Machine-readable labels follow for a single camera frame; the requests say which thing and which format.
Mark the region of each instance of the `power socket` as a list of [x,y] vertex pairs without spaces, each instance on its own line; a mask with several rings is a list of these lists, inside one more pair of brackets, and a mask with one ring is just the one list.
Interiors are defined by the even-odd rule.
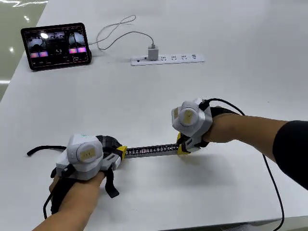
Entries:
[[147,56],[132,57],[130,60],[132,66],[199,62],[205,62],[205,58],[201,54],[162,54],[158,56],[156,61],[148,60]]

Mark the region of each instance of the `human hand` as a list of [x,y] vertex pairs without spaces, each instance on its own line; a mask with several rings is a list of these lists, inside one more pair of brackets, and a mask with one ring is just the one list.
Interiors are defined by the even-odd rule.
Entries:
[[[104,173],[99,172],[90,180],[75,182],[62,200],[59,211],[77,209],[90,215],[97,205],[100,184],[104,178]],[[58,180],[58,177],[54,178],[49,187],[50,192]]]
[[235,139],[234,128],[236,121],[241,117],[238,114],[224,113],[213,117],[210,130],[202,136],[205,142],[227,143]]

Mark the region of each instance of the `yellow label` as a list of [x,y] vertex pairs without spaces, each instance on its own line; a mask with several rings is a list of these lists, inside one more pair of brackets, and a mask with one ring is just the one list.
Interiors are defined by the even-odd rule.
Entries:
[[80,159],[86,160],[95,156],[95,149],[91,148],[80,153]]
[[174,119],[179,117],[179,108],[178,107],[176,109],[174,109],[173,115],[174,115]]
[[183,123],[184,123],[184,124],[190,124],[190,123],[191,123],[191,120],[192,120],[192,116],[193,116],[192,111],[186,110],[186,111],[184,112]]

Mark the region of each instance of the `floor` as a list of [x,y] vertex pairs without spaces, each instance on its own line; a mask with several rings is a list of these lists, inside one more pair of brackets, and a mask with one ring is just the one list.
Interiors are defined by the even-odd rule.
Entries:
[[0,100],[25,50],[20,29],[36,26],[47,2],[0,0]]

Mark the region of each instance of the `black velcro strap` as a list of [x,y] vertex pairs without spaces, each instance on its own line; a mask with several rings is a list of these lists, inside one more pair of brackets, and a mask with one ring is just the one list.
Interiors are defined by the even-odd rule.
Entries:
[[232,114],[237,114],[227,108],[223,108],[223,107],[211,107],[211,114],[212,117],[214,118],[215,116],[221,115],[221,114],[225,114],[225,113],[232,113]]
[[79,182],[79,180],[72,178],[61,178],[57,182],[54,190],[52,191],[51,214],[55,214],[59,211],[63,199],[76,182]]
[[119,191],[114,186],[114,172],[112,171],[112,167],[109,167],[107,171],[102,171],[106,176],[106,184],[105,184],[105,190],[107,194],[114,198],[116,196],[119,196]]
[[44,149],[65,150],[66,147],[65,146],[50,146],[50,145],[39,146],[27,152],[27,155],[32,156],[34,153],[40,150],[44,150]]

